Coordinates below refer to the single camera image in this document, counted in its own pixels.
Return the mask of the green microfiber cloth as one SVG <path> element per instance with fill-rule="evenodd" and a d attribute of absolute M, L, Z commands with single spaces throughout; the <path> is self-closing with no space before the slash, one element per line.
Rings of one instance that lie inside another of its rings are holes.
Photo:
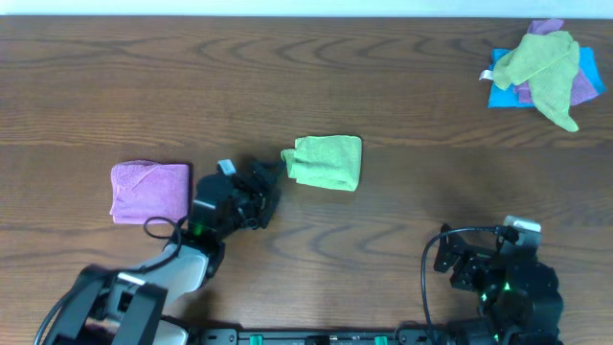
<path fill-rule="evenodd" d="M 297 138 L 292 149 L 281 151 L 287 175 L 298 184 L 354 192 L 359 184 L 362 140 L 357 136 Z"/>

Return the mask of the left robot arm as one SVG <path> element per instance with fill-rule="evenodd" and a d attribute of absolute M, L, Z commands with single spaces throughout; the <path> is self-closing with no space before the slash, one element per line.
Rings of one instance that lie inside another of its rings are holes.
<path fill-rule="evenodd" d="M 252 160 L 237 169 L 220 160 L 195 186 L 191 211 L 170 222 L 155 258 L 133 267 L 91 264 L 54 304 L 36 344 L 186 344 L 190 331 L 164 316 L 165 306 L 215 276 L 225 239 L 267 227 L 280 201 L 283 161 Z"/>

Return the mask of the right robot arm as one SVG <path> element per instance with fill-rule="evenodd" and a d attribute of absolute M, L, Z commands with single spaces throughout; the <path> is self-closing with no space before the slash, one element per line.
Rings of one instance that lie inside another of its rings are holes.
<path fill-rule="evenodd" d="M 434 270 L 453 273 L 453 288 L 478 297 L 479 317 L 434 330 L 427 304 L 426 258 L 439 245 Z M 558 344 L 563 299 L 553 268 L 540 262 L 541 225 L 508 216 L 501 225 L 452 228 L 448 224 L 424 247 L 420 262 L 426 336 L 432 344 Z"/>

